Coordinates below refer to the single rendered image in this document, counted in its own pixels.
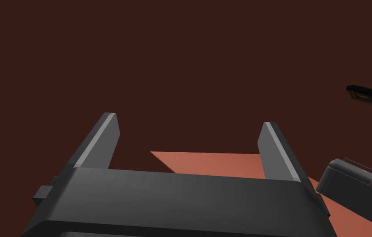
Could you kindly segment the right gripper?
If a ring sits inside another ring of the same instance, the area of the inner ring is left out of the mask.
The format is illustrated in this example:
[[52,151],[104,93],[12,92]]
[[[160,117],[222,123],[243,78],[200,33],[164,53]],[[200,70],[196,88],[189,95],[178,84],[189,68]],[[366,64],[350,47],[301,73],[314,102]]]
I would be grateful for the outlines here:
[[347,158],[334,159],[316,191],[359,216],[372,219],[372,169]]

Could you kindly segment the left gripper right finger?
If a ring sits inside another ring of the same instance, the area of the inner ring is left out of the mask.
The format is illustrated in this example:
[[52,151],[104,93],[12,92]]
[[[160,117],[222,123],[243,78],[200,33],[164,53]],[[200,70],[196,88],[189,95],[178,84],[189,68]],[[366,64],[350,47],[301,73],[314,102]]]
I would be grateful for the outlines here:
[[301,182],[272,123],[263,123],[257,146],[266,179]]

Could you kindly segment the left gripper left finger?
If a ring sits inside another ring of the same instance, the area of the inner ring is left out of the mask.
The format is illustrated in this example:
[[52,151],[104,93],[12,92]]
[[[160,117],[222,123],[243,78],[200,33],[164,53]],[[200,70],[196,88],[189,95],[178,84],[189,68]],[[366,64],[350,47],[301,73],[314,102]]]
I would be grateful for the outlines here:
[[68,161],[68,166],[107,169],[120,136],[115,113],[104,113]]

